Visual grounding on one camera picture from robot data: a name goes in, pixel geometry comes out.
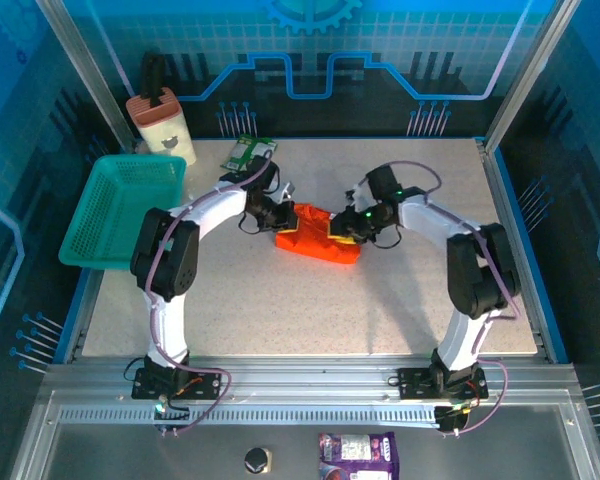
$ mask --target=purple package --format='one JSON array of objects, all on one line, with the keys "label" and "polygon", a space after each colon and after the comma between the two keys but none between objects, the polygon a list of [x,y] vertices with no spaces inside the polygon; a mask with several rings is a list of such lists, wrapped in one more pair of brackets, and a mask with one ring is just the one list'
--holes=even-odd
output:
[{"label": "purple package", "polygon": [[320,434],[320,480],[399,480],[393,432],[371,435]]}]

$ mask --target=round knob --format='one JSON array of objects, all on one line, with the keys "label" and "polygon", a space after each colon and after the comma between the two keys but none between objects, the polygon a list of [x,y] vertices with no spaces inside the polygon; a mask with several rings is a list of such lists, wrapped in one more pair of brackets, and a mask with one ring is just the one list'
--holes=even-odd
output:
[{"label": "round knob", "polygon": [[244,466],[253,474],[269,471],[269,454],[264,448],[252,448],[244,457]]}]

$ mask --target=orange bag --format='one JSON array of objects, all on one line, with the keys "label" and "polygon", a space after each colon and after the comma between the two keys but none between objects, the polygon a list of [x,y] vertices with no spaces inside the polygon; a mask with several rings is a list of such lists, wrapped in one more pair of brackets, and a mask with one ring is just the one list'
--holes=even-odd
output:
[{"label": "orange bag", "polygon": [[276,234],[276,247],[307,257],[352,265],[360,256],[360,245],[344,244],[329,238],[331,214],[309,204],[296,204],[297,230]]}]

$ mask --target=white table surface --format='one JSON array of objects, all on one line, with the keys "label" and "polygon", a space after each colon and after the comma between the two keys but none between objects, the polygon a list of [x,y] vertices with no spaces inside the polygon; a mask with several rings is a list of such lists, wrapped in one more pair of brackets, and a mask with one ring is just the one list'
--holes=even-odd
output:
[{"label": "white table surface", "polygon": [[[198,161],[187,187],[205,193],[234,140],[196,141]],[[281,140],[274,161],[294,200],[330,211],[366,172],[391,160],[417,160],[442,176],[432,198],[481,223],[497,221],[491,193],[471,139]],[[434,184],[413,167],[394,168],[406,188]],[[185,336],[193,355],[430,354],[442,340],[453,309],[446,259],[413,232],[392,250],[363,246],[358,263],[343,266],[274,246],[273,234],[246,235],[231,219],[200,245],[198,275],[185,302]],[[246,222],[245,227],[253,227]],[[387,229],[379,243],[389,244]],[[483,353],[535,353],[523,318],[499,321]],[[143,355],[148,314],[135,278],[107,271],[83,348],[84,356]]]}]

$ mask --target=green basket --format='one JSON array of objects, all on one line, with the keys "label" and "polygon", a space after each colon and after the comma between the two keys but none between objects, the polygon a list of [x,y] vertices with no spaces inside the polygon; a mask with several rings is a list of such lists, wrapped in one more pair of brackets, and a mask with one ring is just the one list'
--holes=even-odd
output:
[{"label": "green basket", "polygon": [[94,165],[58,258],[66,265],[128,270],[145,213],[180,203],[186,162],[108,155]]}]

